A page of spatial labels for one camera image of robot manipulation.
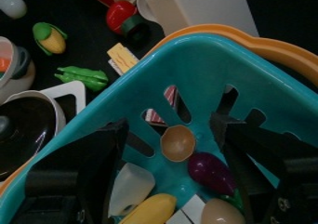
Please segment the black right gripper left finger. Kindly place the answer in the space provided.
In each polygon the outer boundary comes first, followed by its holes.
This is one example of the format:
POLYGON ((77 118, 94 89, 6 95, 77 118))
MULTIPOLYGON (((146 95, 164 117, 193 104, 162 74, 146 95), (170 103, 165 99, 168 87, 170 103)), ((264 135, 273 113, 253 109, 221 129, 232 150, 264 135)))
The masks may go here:
POLYGON ((50 152, 26 172, 9 224, 105 224, 128 123, 118 120, 50 152))

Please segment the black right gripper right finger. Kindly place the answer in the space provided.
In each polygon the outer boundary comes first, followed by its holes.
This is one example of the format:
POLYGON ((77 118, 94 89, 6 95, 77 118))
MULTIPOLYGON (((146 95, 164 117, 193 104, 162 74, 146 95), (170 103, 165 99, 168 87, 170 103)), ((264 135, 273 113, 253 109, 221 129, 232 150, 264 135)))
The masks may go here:
POLYGON ((245 223, 318 224, 318 148, 225 114, 210 114, 209 129, 245 223))

